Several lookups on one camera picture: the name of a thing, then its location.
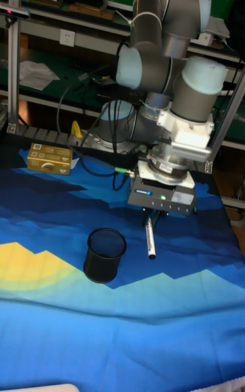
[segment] wall socket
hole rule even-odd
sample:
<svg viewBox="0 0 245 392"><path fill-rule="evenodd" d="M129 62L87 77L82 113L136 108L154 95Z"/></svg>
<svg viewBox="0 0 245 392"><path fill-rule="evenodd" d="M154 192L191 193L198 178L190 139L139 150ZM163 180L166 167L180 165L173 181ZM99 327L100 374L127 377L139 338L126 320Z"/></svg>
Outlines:
<svg viewBox="0 0 245 392"><path fill-rule="evenodd" d="M66 31L65 29L61 29L60 44L63 44L64 46L74 47L75 32Z"/></svg>

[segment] table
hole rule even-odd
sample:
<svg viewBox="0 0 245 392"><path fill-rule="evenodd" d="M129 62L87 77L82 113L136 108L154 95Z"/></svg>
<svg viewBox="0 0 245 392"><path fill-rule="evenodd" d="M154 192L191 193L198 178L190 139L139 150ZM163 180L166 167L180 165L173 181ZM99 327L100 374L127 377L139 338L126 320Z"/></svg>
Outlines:
<svg viewBox="0 0 245 392"><path fill-rule="evenodd" d="M0 59L7 60L7 45L0 44ZM43 91L35 90L20 84L20 98L42 105L52 106L57 108L59 99L61 98L65 89L82 74L82 70L73 69L67 66L69 59L55 54L46 52L38 52L26 48L20 49L20 61L33 61L36 63L45 63L59 78L54 80ZM90 77L100 78L101 76L91 74ZM74 84L74 89L78 88L79 82ZM84 107L81 98L86 90L84 85L80 90L69 91L66 95L62 109L72 112L83 113L84 109L86 114L97 116L101 111L102 102L95 99L95 88L89 88L84 98ZM0 64L0 94L7 97L7 69Z"/></svg>
<svg viewBox="0 0 245 392"><path fill-rule="evenodd" d="M28 171L29 146L0 141L1 389L184 392L243 376L244 257L212 177L196 174L197 215L158 222L149 261L128 184L116 193L80 163L68 177ZM98 227L127 241L109 284L82 271Z"/></svg>

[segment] gold packaging box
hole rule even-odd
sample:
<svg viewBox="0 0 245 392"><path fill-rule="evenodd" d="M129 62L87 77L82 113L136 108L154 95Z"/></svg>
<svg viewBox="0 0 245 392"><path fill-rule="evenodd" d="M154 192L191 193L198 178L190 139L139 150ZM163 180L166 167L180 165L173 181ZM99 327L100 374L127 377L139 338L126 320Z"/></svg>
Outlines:
<svg viewBox="0 0 245 392"><path fill-rule="evenodd" d="M71 158L72 150L68 148L32 143L27 156L27 168L35 172L68 176Z"/></svg>

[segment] robotic arm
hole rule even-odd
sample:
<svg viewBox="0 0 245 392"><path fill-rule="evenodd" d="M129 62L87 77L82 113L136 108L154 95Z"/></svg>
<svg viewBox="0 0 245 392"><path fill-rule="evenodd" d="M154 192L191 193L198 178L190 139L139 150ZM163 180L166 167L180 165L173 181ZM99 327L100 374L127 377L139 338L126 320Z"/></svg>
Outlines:
<svg viewBox="0 0 245 392"><path fill-rule="evenodd" d="M183 214L194 206L189 163L205 162L210 154L210 112L227 75L214 61L184 59L190 40L205 31L210 8L211 0L133 1L131 47L120 52L116 80L148 96L130 116L126 102L121 103L117 137L158 144L148 162L138 161L131 204ZM112 115L105 113L99 123L98 136L105 142Z"/></svg>

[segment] pen cup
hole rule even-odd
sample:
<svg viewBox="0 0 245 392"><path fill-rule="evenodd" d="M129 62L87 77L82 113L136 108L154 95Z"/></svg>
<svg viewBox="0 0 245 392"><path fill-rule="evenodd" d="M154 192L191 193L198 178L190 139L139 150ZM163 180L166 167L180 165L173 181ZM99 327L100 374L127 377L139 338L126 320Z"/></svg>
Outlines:
<svg viewBox="0 0 245 392"><path fill-rule="evenodd" d="M108 283L115 277L126 241L118 231L108 228L94 230L88 237L84 273L96 283Z"/></svg>

